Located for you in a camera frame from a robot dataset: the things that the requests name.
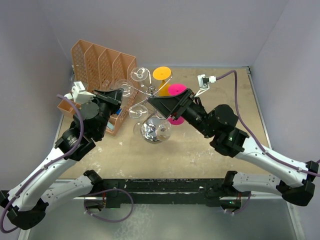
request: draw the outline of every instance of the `metal floor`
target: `metal floor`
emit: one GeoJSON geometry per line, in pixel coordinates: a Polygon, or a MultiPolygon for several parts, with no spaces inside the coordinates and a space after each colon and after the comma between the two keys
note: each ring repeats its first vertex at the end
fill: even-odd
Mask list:
{"type": "MultiPolygon", "coordinates": [[[[98,213],[124,217],[129,205],[98,213]]],[[[84,214],[83,199],[74,199],[48,214],[31,229],[28,240],[295,240],[287,203],[252,199],[236,215],[204,205],[136,205],[121,223],[107,223],[84,214]]]]}

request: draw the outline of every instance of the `orange disc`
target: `orange disc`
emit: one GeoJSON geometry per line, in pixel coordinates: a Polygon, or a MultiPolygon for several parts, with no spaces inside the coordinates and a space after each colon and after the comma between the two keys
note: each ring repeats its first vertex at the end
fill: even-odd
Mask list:
{"type": "Polygon", "coordinates": [[[166,80],[171,76],[171,69],[167,66],[160,66],[153,71],[152,76],[155,80],[166,80]]]}

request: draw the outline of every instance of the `wooden board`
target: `wooden board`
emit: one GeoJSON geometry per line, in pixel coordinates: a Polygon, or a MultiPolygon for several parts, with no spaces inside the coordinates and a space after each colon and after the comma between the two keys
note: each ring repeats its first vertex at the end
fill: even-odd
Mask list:
{"type": "MultiPolygon", "coordinates": [[[[182,83],[197,92],[197,75],[220,76],[226,68],[173,68],[172,83],[182,83]]],[[[238,103],[244,122],[251,128],[261,143],[268,145],[259,116],[255,97],[245,68],[238,73],[238,103]]],[[[228,104],[235,111],[235,79],[231,74],[210,85],[210,90],[201,95],[202,104],[210,112],[219,104],[228,104]]],[[[62,134],[71,123],[64,118],[62,134]]],[[[102,178],[224,178],[229,170],[263,174],[262,169],[243,160],[222,156],[187,122],[173,126],[168,141],[158,144],[146,142],[133,134],[136,122],[127,117],[116,136],[105,135],[102,141],[80,162],[68,169],[60,178],[75,179],[86,170],[95,170],[102,178]]]]}

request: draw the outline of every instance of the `gray wall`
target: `gray wall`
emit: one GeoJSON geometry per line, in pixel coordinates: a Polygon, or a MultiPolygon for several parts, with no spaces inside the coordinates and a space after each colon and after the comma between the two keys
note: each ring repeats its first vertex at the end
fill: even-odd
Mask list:
{"type": "MultiPolygon", "coordinates": [[[[0,189],[20,183],[47,156],[61,116],[56,94],[66,92],[70,74],[38,2],[1,1],[0,189]]],[[[0,233],[0,239],[18,234],[0,233]]]]}
{"type": "Polygon", "coordinates": [[[85,39],[143,66],[254,63],[288,0],[39,0],[66,54],[85,39]]]}
{"type": "MultiPolygon", "coordinates": [[[[320,1],[290,0],[252,67],[271,144],[299,161],[320,158],[320,1]]],[[[301,217],[319,239],[320,181],[301,217]]]]}

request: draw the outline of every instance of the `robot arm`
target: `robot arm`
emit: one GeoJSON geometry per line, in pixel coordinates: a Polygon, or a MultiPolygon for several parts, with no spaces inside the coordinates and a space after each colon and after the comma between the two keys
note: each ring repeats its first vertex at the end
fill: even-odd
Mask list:
{"type": "Polygon", "coordinates": [[[55,143],[45,160],[20,184],[10,191],[0,191],[0,205],[8,211],[12,224],[27,230],[38,224],[46,215],[64,202],[97,188],[102,179],[93,171],[61,187],[49,189],[52,183],[67,169],[80,161],[104,137],[110,115],[115,114],[122,102],[123,90],[95,91],[90,102],[79,109],[81,118],[73,116],[70,128],[55,143]],[[70,152],[79,143],[75,151],[70,152]]]}
{"type": "Polygon", "coordinates": [[[236,128],[238,116],[230,106],[218,105],[207,113],[200,98],[189,88],[176,96],[151,97],[148,102],[165,118],[183,117],[205,138],[213,137],[210,145],[221,155],[247,161],[271,173],[253,175],[229,171],[224,179],[225,187],[240,192],[278,194],[299,206],[306,206],[313,197],[315,176],[309,173],[317,174],[319,165],[313,161],[299,162],[259,145],[252,136],[236,128]]]}

